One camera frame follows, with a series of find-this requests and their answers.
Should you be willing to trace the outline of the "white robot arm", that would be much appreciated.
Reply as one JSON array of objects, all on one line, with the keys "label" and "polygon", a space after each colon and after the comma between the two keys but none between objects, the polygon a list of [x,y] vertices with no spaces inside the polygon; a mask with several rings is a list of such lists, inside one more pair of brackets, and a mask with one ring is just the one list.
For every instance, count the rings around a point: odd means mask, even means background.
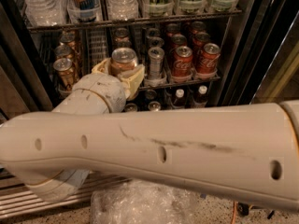
[{"label": "white robot arm", "polygon": [[121,82],[83,77],[51,112],[0,127],[0,163],[47,202],[90,171],[299,211],[299,104],[124,112]]}]

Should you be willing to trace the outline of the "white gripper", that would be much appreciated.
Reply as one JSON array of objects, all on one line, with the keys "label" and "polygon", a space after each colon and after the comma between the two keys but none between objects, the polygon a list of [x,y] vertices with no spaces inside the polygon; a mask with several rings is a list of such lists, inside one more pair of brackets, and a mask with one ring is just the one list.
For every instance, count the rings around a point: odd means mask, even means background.
[{"label": "white gripper", "polygon": [[92,74],[84,76],[73,86],[73,91],[91,91],[103,99],[111,113],[119,113],[124,109],[126,99],[133,100],[137,96],[145,66],[140,64],[133,70],[121,72],[118,78],[110,75],[110,66],[110,58],[105,58],[93,67]]}]

